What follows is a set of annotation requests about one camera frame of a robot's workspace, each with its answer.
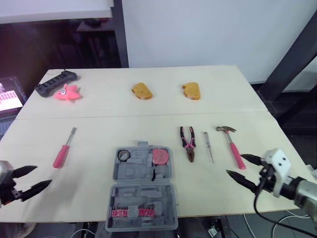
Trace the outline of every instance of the bread slice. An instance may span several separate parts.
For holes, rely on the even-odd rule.
[[[195,83],[195,82],[186,83],[183,85],[183,89],[184,89],[185,97],[192,100],[200,99],[200,91],[199,91],[198,83]]]
[[[134,85],[132,92],[134,92],[135,96],[142,100],[150,99],[153,96],[151,91],[145,86],[144,83],[138,83]]]

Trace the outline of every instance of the pink hammer handle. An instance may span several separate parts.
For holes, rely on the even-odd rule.
[[[243,163],[243,161],[242,161],[242,159],[241,159],[241,156],[240,156],[240,153],[239,153],[239,151],[238,151],[236,145],[235,145],[233,142],[230,143],[230,148],[231,148],[231,150],[232,150],[232,153],[233,153],[233,155],[234,155],[234,158],[235,158],[236,161],[237,161],[237,164],[238,164],[239,169],[245,170],[247,167],[246,167],[245,164]]]
[[[60,168],[63,165],[69,146],[63,145],[53,163],[54,168]]]

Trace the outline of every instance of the metal shaft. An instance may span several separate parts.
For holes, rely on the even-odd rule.
[[[70,144],[70,141],[71,141],[71,139],[73,138],[73,136],[74,136],[74,134],[75,134],[75,131],[76,131],[76,128],[73,127],[72,130],[71,130],[71,132],[70,132],[69,138],[68,138],[68,140],[67,140],[67,142],[66,142],[66,145],[69,145],[69,144]]]
[[[225,133],[226,133],[226,135],[228,137],[229,143],[232,143],[232,140],[231,140],[230,135],[229,135],[229,131],[226,131]]]
[[[208,148],[208,151],[209,151],[209,154],[210,154],[210,157],[211,157],[211,161],[212,161],[212,163],[214,164],[214,162],[213,162],[213,157],[212,157],[212,153],[211,153],[211,146],[210,146],[209,136],[208,136],[208,133],[207,133],[206,131],[204,132],[204,136],[205,136],[207,148]]]

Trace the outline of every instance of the tool case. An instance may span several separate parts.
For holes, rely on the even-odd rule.
[[[123,147],[116,152],[106,230],[174,230],[178,227],[171,153],[163,146]]]

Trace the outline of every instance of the white wall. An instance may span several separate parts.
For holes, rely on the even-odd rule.
[[[235,64],[265,82],[316,0],[123,0],[130,67]]]
[[[317,57],[300,72],[284,89],[284,92],[307,92],[317,84]]]

